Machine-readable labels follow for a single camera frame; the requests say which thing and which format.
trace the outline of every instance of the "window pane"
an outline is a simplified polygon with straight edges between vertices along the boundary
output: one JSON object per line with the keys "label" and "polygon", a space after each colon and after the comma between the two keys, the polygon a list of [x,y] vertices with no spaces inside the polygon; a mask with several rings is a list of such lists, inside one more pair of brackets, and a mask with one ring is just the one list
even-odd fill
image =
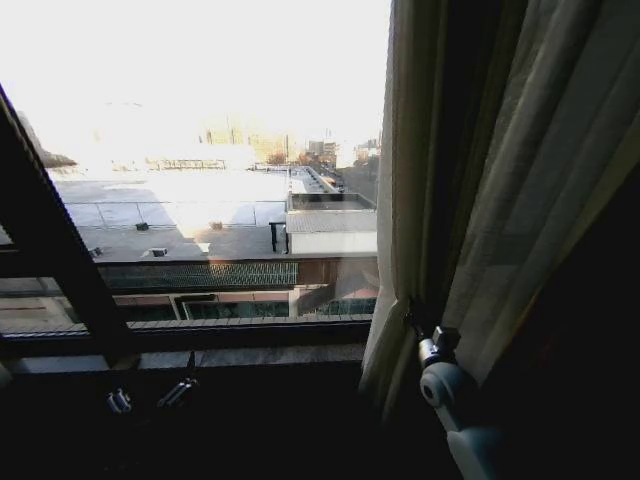
{"label": "window pane", "polygon": [[54,279],[0,279],[0,332],[46,332],[78,325],[73,308]]}
{"label": "window pane", "polygon": [[4,231],[2,225],[0,225],[0,245],[11,245],[13,241],[9,237],[9,234]]}
{"label": "window pane", "polygon": [[389,3],[6,12],[0,80],[128,321],[371,313]]}

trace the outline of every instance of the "wall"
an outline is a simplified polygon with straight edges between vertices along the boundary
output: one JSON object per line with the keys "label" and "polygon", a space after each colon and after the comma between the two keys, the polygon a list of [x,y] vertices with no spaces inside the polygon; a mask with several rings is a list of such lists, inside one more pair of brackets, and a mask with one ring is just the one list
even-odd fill
{"label": "wall", "polygon": [[376,232],[321,232],[291,234],[291,253],[374,253]]}

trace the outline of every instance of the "beige curtain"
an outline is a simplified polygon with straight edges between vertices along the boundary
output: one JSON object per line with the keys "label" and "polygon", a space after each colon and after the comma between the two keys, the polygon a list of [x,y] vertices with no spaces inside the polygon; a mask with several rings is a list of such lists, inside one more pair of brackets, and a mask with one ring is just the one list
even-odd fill
{"label": "beige curtain", "polygon": [[[417,361],[403,321],[409,303],[425,307],[431,328],[444,306],[524,14],[523,2],[481,12],[474,37],[470,12],[458,7],[392,4],[378,190],[381,288],[361,383],[383,417]],[[471,44],[456,41],[465,33]],[[453,85],[464,86],[457,96]],[[451,102],[443,104],[443,92]]]}
{"label": "beige curtain", "polygon": [[[474,47],[481,40],[456,23],[478,4],[500,10],[495,37],[482,37],[484,57]],[[460,330],[458,360],[482,382],[536,292],[640,158],[639,2],[531,0],[526,15],[517,2],[478,4],[392,7],[381,290],[361,383],[385,418],[401,385],[417,388],[407,377],[417,361],[403,321],[409,303],[422,307],[427,329]],[[452,55],[456,42],[479,58],[468,97],[449,88],[456,61],[465,61],[464,50]],[[459,97],[468,108],[454,115]]]}
{"label": "beige curtain", "polygon": [[633,1],[529,5],[443,316],[480,382],[640,158],[639,19]]}

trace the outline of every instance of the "bright sky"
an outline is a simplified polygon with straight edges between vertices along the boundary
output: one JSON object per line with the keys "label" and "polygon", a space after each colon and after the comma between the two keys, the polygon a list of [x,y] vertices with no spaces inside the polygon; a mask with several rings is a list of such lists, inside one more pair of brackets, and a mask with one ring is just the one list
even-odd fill
{"label": "bright sky", "polygon": [[43,144],[107,102],[362,141],[382,123],[389,1],[0,0],[0,82]]}

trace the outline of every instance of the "window frame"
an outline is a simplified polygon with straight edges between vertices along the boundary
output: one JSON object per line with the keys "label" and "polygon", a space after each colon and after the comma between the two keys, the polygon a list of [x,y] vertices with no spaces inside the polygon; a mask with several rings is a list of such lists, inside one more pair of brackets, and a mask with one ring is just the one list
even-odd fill
{"label": "window frame", "polygon": [[[125,292],[107,287],[1,85],[0,109],[0,137],[4,139],[8,171],[0,176],[0,224],[15,242],[0,248],[0,278],[54,278],[86,326],[51,332],[0,333],[0,358],[101,354],[114,367],[142,352],[366,341],[370,315],[339,321],[319,316],[323,318],[304,323],[274,317],[260,325],[225,327],[194,325],[190,320],[153,328],[145,326],[147,322],[127,324],[113,299]],[[24,208],[11,208],[16,204]],[[43,242],[55,254],[47,253]],[[297,260],[306,265],[301,268],[309,270],[309,264],[318,259],[303,256]],[[358,262],[362,258],[349,256],[342,260]]]}

